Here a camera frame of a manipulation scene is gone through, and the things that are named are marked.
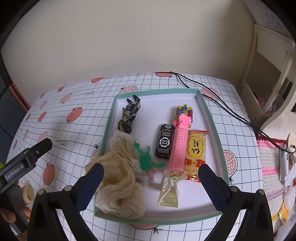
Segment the hand with painted nails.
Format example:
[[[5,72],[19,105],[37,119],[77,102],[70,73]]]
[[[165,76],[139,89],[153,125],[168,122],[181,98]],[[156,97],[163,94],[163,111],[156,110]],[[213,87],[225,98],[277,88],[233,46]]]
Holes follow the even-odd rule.
[[[25,232],[29,226],[31,206],[35,200],[35,192],[29,181],[23,187],[11,185],[1,194],[1,208],[9,220],[8,225],[15,235]]]

